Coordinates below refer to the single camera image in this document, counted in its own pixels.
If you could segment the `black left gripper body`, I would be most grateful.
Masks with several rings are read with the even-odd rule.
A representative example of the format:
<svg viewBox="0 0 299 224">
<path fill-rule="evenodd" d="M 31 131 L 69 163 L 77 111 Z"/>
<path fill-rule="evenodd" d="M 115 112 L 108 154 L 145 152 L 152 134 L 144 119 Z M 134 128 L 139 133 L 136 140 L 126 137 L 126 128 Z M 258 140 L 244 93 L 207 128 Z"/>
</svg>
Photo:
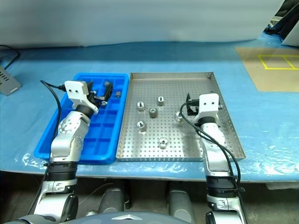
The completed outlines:
<svg viewBox="0 0 299 224">
<path fill-rule="evenodd" d="M 103 96 L 97 96 L 96 94 L 96 91 L 90 91 L 87 99 L 95 106 L 101 106 L 102 102 L 105 101 L 105 98 Z"/>
</svg>

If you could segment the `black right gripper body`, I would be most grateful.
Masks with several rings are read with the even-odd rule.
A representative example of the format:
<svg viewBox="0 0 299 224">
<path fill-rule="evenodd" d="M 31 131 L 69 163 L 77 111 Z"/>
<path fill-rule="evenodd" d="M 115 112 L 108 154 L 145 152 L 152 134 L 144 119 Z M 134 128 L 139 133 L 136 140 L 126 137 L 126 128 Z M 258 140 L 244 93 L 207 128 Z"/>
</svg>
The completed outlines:
<svg viewBox="0 0 299 224">
<path fill-rule="evenodd" d="M 199 113 L 199 100 L 190 99 L 186 101 L 187 115 L 196 116 Z"/>
</svg>

